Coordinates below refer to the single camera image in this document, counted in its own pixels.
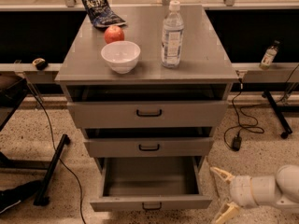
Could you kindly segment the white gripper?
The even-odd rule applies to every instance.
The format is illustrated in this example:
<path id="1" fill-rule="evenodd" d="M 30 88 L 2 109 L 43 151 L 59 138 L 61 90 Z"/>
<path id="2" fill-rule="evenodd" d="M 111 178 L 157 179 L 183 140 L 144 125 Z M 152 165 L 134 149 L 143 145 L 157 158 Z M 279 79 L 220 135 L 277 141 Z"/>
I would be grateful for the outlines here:
<path id="1" fill-rule="evenodd" d="M 235 177 L 231 173 L 218 167 L 211 167 L 210 171 L 217 175 L 223 182 L 230 184 L 230 195 L 232 200 L 235 202 L 224 203 L 219 212 L 211 220 L 211 224 L 225 224 L 226 221 L 239 214 L 239 206 L 247 208 L 253 206 L 250 176 L 238 175 Z"/>

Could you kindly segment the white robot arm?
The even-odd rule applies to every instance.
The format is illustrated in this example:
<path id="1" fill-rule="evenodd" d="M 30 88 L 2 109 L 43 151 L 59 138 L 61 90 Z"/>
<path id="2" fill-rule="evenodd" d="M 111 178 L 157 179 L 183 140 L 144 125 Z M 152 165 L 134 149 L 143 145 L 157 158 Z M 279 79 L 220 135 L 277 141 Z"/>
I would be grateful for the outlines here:
<path id="1" fill-rule="evenodd" d="M 272 206 L 279 210 L 299 213 L 299 166 L 283 165 L 274 175 L 232 175 L 218 167 L 210 171 L 229 185 L 230 200 L 224 203 L 211 224 L 225 224 L 242 208 Z"/>

